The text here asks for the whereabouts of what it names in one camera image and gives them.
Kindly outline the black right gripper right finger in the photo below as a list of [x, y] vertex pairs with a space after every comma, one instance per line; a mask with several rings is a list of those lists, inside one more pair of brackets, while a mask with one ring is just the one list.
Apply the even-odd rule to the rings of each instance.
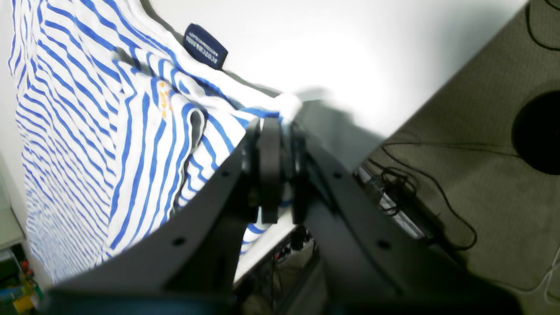
[[277, 118], [262, 123], [262, 221], [292, 217], [317, 241], [329, 310], [352, 315], [520, 315], [517, 299], [413, 240], [320, 145]]

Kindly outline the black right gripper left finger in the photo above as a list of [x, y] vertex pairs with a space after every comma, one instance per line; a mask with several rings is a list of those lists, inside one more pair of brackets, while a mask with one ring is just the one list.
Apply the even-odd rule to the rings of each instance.
[[230, 315], [244, 232], [262, 209], [255, 119], [234, 152], [168, 223], [45, 294], [44, 315]]

